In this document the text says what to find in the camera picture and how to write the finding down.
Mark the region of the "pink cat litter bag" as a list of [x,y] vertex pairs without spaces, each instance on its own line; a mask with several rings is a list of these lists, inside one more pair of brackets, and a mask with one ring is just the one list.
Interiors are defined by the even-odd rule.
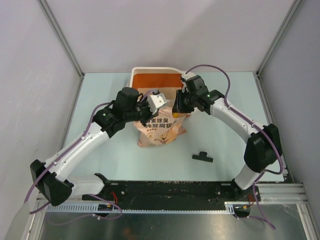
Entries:
[[172,143],[178,136],[183,135],[187,130],[183,127],[186,114],[174,118],[172,108],[174,100],[168,100],[167,105],[159,110],[158,116],[152,118],[143,126],[139,121],[134,126],[140,131],[138,145],[140,147],[155,147]]

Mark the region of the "white orange litter box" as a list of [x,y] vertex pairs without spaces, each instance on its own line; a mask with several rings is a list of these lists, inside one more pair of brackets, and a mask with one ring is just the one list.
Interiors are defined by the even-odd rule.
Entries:
[[168,116],[172,116],[172,106],[176,100],[176,92],[184,88],[181,77],[184,73],[173,67],[135,67],[131,71],[127,87],[134,88],[140,93],[158,90],[163,93],[166,100],[166,107],[169,108]]

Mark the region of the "black bag clip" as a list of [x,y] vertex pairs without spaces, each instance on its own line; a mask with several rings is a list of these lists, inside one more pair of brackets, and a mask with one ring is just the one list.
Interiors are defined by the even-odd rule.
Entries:
[[208,156],[206,151],[200,151],[198,154],[193,154],[192,159],[208,163],[212,163],[214,161],[212,157]]

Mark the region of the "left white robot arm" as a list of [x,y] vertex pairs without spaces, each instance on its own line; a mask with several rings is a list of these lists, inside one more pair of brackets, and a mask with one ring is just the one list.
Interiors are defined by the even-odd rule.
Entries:
[[52,206],[58,206],[68,198],[95,195],[100,200],[110,196],[111,188],[101,173],[71,179],[70,173],[95,148],[123,130],[126,123],[150,120],[157,110],[150,96],[138,90],[124,87],[116,99],[98,105],[80,136],[45,162],[36,159],[30,165],[33,186]]

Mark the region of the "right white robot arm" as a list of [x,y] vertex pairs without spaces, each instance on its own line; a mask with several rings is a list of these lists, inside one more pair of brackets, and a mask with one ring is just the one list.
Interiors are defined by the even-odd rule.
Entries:
[[269,172],[268,166],[275,161],[279,162],[277,174],[283,173],[280,134],[273,123],[263,125],[246,116],[228,101],[226,95],[218,90],[209,91],[199,75],[180,77],[180,80],[183,88],[176,92],[172,107],[174,118],[194,110],[205,112],[225,123],[246,144],[244,166],[231,181],[230,194],[235,200],[242,201],[247,197],[249,189]]

